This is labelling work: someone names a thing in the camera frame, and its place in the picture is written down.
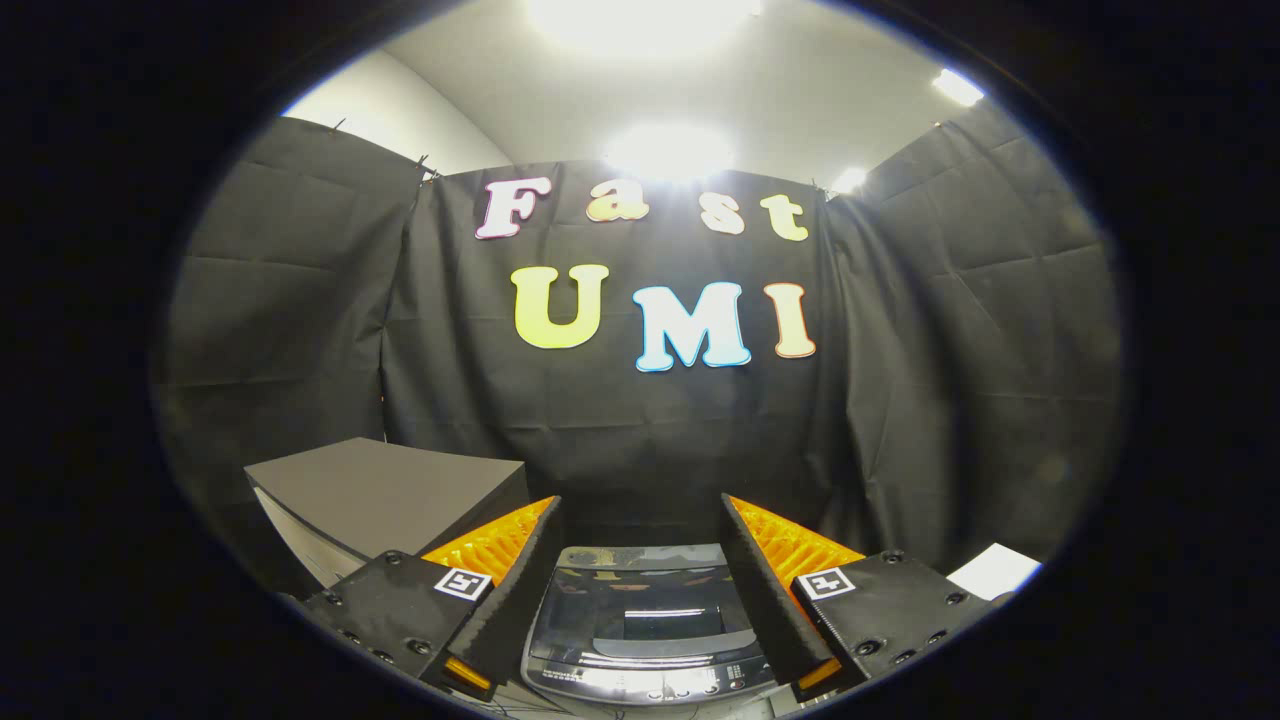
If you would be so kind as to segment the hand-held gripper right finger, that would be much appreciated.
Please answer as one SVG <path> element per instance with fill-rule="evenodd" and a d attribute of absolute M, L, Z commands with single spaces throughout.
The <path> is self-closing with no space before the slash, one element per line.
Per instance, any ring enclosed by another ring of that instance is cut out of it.
<path fill-rule="evenodd" d="M 864 555 L 731 495 L 719 546 L 776 680 L 800 702 L 910 667 L 993 607 L 901 550 Z"/>

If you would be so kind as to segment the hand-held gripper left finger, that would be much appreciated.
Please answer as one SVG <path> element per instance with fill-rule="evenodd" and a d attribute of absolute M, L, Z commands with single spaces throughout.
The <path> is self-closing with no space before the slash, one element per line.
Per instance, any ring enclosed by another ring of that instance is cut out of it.
<path fill-rule="evenodd" d="M 425 553 L 388 550 L 291 611 L 408 682 L 490 701 L 521 664 L 563 524 L 562 498 L 541 498 Z"/>

